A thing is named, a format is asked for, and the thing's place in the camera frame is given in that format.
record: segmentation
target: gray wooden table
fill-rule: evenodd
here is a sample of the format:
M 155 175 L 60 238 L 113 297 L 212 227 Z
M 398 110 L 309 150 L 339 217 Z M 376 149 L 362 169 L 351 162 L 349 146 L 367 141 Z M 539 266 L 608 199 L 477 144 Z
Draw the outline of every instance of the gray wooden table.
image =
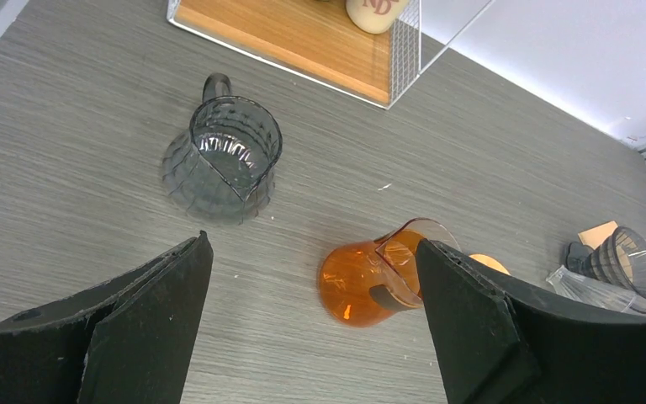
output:
M 210 72 L 273 112 L 283 156 L 263 217 L 205 229 L 214 272 L 183 402 L 445 402 L 422 311 L 350 329 L 315 290 L 334 246 L 411 217 L 534 284 L 578 231 L 646 236 L 636 152 L 459 55 L 386 112 L 176 29 L 165 7 L 31 0 L 1 39 L 0 319 L 197 233 L 157 169 Z

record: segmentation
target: wire mesh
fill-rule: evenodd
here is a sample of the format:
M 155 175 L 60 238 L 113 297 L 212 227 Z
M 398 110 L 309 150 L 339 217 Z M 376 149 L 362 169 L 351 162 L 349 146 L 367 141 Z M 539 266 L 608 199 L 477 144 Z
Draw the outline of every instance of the wire mesh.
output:
M 420 76 L 421 0 L 410 0 L 392 26 L 390 105 Z

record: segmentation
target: beige cup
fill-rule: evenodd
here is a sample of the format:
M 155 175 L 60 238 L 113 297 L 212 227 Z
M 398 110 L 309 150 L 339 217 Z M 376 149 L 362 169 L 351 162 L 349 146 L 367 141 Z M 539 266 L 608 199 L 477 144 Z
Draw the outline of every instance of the beige cup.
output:
M 382 34 L 397 19 L 410 0 L 346 0 L 347 15 L 363 31 Z

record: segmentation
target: gray glass pitcher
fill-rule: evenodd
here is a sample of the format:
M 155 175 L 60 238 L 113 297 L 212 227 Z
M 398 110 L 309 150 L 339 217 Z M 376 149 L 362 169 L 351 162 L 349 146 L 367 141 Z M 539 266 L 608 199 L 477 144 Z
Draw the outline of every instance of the gray glass pitcher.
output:
M 202 101 L 189 130 L 165 152 L 162 182 L 188 215 L 209 223 L 241 224 L 258 216 L 271 200 L 281 131 L 261 105 L 231 95 L 224 74 L 207 78 Z

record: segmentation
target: glass pitcher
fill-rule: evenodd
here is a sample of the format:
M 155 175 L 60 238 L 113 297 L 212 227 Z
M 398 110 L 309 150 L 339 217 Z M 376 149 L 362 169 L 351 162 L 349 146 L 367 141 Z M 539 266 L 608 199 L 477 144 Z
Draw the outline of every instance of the glass pitcher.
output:
M 459 249 L 444 226 L 417 218 L 377 240 L 333 250 L 318 273 L 323 306 L 354 327 L 369 327 L 398 311 L 421 308 L 415 253 L 424 238 Z
M 202 101 L 189 130 L 162 158 L 162 183 L 188 215 L 209 223 L 241 224 L 258 216 L 271 200 L 281 131 L 261 105 L 231 95 L 224 74 L 207 78 Z

